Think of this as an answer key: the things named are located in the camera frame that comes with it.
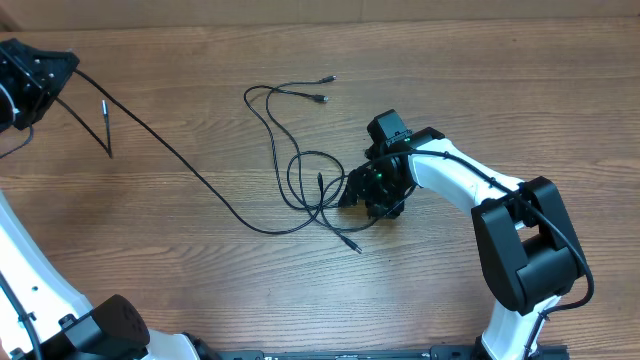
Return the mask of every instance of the wall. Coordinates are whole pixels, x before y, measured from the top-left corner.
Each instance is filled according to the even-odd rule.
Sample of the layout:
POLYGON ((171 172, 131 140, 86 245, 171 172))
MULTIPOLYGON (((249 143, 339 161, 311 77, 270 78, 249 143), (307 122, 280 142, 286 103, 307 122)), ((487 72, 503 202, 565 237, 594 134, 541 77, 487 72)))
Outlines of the wall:
POLYGON ((14 30, 638 16, 640 0, 2 0, 14 30))

